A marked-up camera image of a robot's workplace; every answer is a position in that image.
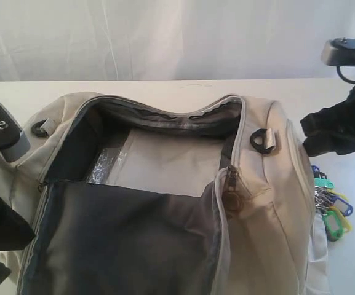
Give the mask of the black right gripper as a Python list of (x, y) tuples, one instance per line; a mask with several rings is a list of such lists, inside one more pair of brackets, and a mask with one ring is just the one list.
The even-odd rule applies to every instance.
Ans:
[(307, 138), (303, 147), (308, 157), (328, 153), (347, 155), (355, 152), (355, 87), (345, 101), (306, 115), (300, 121)]

